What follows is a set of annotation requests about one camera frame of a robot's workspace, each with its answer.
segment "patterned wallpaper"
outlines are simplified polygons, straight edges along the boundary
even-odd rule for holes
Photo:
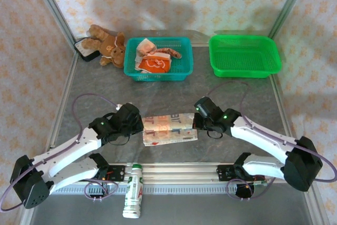
[[[297,137],[307,136],[337,166],[337,0],[298,0],[276,41],[285,107]],[[321,178],[332,178],[324,165]],[[337,183],[320,183],[330,222],[337,224]]]
[[[43,0],[0,0],[0,194],[17,158],[46,144],[72,50]],[[19,202],[13,192],[5,207]],[[16,212],[0,214],[13,224]]]
[[[220,31],[267,35],[285,0],[56,0],[76,37],[96,23],[126,36],[173,31],[198,42]]]

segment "bottle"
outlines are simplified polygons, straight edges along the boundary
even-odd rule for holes
[[[123,217],[139,218],[141,216],[141,202],[143,196],[142,166],[134,164],[127,182]]]

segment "teal plastic basket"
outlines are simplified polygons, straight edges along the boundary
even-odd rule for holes
[[[183,81],[193,72],[193,53],[187,37],[148,37],[157,48],[169,47],[178,51],[182,57],[172,57],[171,69],[167,73],[145,73],[135,70],[136,49],[145,38],[131,38],[127,41],[124,60],[124,73],[135,81]]]
[[[210,60],[219,77],[265,78],[282,68],[275,42],[266,36],[215,35]]]

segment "orange package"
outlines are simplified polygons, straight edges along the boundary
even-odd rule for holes
[[[138,68],[150,73],[167,73],[171,68],[171,60],[143,59]]]

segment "teddy bear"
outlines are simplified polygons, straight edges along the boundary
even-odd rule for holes
[[[124,33],[119,32],[117,36],[112,36],[98,25],[91,25],[89,33],[93,38],[84,39],[82,47],[88,50],[99,50],[102,54],[101,66],[113,63],[117,68],[123,68],[125,56]]]

